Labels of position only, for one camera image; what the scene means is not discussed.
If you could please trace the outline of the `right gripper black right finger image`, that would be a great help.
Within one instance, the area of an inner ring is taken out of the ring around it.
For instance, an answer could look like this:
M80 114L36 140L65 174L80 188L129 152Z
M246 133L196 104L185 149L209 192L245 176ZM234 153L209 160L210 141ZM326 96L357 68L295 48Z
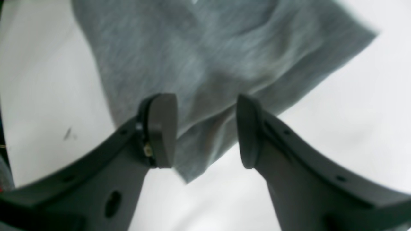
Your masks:
M315 150L258 100L237 98L241 160L266 181L282 231L409 231L410 195Z

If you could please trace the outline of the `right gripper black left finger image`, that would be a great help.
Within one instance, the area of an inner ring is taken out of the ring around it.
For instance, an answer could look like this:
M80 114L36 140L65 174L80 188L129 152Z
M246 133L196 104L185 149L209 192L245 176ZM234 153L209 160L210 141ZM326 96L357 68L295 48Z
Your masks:
M1 223L21 231L127 231L150 169L172 168L175 94L144 99L138 114L60 171L1 193Z

